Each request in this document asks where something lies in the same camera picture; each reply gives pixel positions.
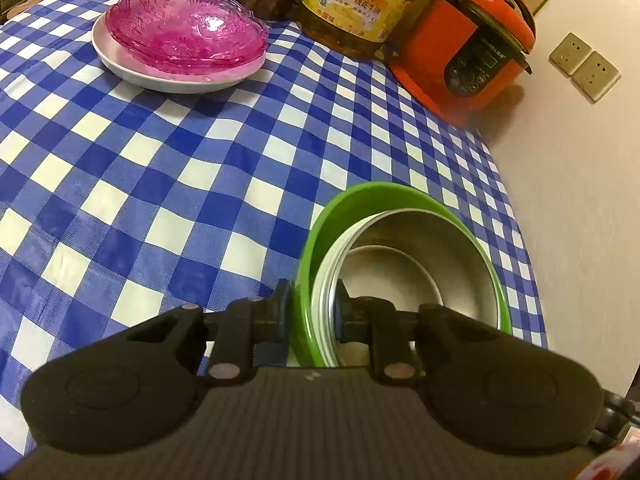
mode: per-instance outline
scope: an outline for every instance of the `wall socket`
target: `wall socket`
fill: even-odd
[[[594,50],[571,79],[595,103],[620,79],[620,70]]]
[[[590,52],[591,47],[587,43],[569,32],[549,55],[549,59],[565,74],[571,75],[587,59]]]

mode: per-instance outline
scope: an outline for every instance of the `table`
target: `table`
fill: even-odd
[[[117,0],[44,0],[0,28],[0,470],[34,447],[19,409],[46,361],[185,302],[224,309],[295,274],[349,186],[444,202],[490,255],[516,336],[546,346],[529,257],[486,146],[378,63],[270,30],[262,70],[205,96],[142,91],[97,59]],[[261,345],[260,364],[287,349]]]

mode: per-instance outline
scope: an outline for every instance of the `white plate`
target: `white plate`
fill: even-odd
[[[95,20],[91,30],[91,42],[104,65],[124,81],[170,94],[204,94],[229,88],[258,72],[266,59],[265,53],[246,65],[215,75],[187,76],[161,72],[140,63],[111,37],[104,23],[104,14]]]

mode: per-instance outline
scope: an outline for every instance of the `rice cooker control panel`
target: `rice cooker control panel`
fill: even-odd
[[[504,41],[479,28],[445,68],[444,81],[458,97],[472,97],[484,88],[507,63]]]

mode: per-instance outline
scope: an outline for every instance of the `pink glass bowl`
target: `pink glass bowl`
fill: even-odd
[[[105,18],[135,59],[172,74],[228,70],[267,49],[266,26],[235,0],[120,0]]]

